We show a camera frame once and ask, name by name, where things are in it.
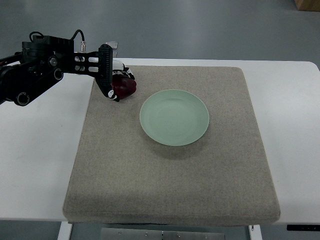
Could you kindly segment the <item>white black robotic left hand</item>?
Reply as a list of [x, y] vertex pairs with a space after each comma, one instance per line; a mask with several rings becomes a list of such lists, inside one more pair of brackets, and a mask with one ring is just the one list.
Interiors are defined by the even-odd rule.
[[124, 75], [136, 81], [135, 76], [122, 61], [113, 60], [113, 49], [107, 44], [102, 44], [99, 47], [97, 58], [98, 74], [95, 77], [95, 82], [105, 97], [119, 102], [121, 99], [112, 88], [113, 75]]

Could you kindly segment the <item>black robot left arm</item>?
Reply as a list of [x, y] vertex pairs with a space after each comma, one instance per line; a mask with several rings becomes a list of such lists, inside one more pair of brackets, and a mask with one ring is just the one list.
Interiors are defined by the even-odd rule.
[[20, 52], [0, 60], [0, 102], [24, 107], [60, 82], [65, 73], [94, 77], [89, 67], [96, 64], [89, 59], [98, 58], [100, 52], [85, 52], [84, 40], [81, 52], [76, 52], [78, 34], [84, 33], [78, 29], [68, 39], [31, 32]]

